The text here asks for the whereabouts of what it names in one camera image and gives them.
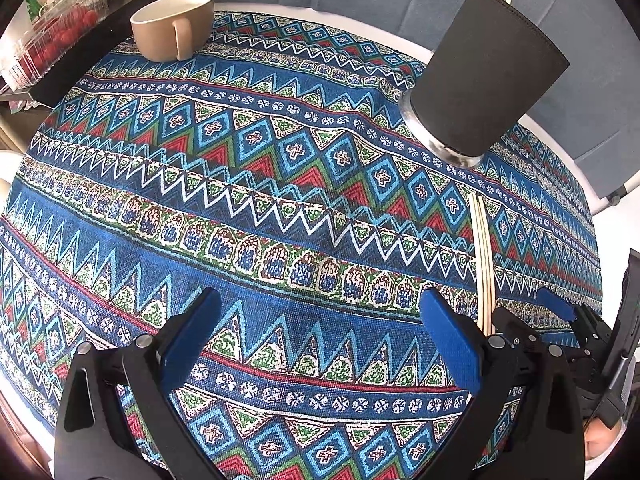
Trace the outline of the person's right hand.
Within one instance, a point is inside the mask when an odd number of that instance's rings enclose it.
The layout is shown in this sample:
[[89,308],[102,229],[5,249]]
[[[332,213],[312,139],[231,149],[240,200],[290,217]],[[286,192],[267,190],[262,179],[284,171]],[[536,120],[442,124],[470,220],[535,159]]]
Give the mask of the person's right hand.
[[584,431],[586,460],[601,456],[617,441],[622,428],[620,420],[612,428],[608,428],[600,418],[591,419]]

